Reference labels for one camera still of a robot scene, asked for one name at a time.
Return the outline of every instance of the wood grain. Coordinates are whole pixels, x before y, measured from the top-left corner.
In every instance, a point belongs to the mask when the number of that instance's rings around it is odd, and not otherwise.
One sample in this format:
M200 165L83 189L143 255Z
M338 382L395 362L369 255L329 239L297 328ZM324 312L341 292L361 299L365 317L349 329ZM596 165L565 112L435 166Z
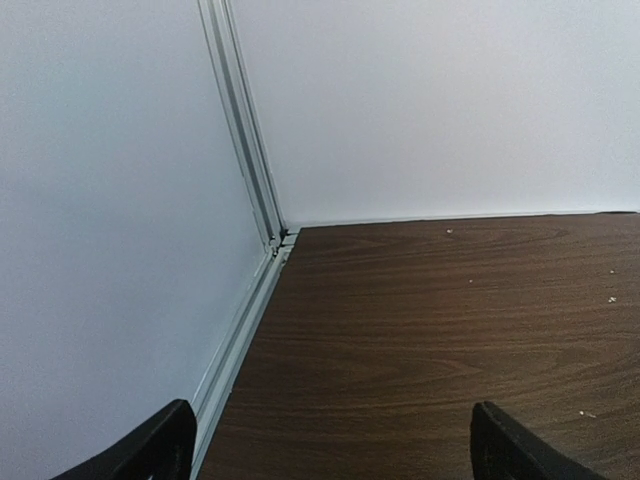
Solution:
M639 478L639 301L640 215L303 230L200 480L470 479L481 400Z

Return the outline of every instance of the baseboard trim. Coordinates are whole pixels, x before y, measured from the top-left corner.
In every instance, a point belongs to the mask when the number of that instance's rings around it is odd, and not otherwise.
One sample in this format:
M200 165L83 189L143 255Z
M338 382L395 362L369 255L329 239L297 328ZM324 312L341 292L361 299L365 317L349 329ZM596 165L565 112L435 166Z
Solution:
M198 420L191 480L196 480L213 433L231 393L242 361L258 328L280 272L292 246L282 247L274 257L269 254L256 271L245 300L234 317L229 334L214 355L192 401Z
M620 213L640 213L640 209L628 209L623 208ZM372 223L400 223L400 222L419 222L419 221L433 221L433 220L468 220L479 218L510 218L510 217L539 217L547 215L593 215L599 213L618 213L616 211L611 212L607 210L546 210L546 211L531 211L531 212L489 212L489 213L462 213L462 214L443 214L443 215L416 215L408 217L362 217L354 219L340 219L340 220L320 220L320 221L308 221L305 223L290 222L292 227L290 231L299 231L302 228L315 228L315 227L337 227L346 225L368 225Z

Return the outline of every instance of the desk surface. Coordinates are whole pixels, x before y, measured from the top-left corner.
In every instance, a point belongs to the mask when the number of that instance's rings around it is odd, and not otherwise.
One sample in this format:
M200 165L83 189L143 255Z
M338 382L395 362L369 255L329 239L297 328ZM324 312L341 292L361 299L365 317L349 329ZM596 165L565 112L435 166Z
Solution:
M200 476L469 479L492 400L640 477L640 215L303 230Z

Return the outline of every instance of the white wall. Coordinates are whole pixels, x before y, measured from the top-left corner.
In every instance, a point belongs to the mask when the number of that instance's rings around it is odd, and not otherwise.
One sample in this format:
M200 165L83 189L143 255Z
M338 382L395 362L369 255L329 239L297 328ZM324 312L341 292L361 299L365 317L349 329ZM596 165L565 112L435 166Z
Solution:
M640 209L632 0L232 0L289 224Z
M263 255L195 0L3 4L0 478L191 400Z

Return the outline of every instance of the metal frame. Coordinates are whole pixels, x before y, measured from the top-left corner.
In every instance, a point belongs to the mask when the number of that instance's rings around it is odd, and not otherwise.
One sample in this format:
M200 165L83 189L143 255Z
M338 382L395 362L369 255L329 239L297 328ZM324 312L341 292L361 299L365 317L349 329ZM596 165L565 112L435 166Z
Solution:
M278 249L275 256L265 254L265 260L256 272L256 277L232 322L232 327L215 353L194 396L192 405L198 420L198 433L191 480L198 478L227 398L231 394L233 382L278 283L280 272L293 249L294 242L287 243L288 245Z
M284 238L285 226L267 167L231 7L227 0L198 0L198 6L258 230L267 249L275 254Z

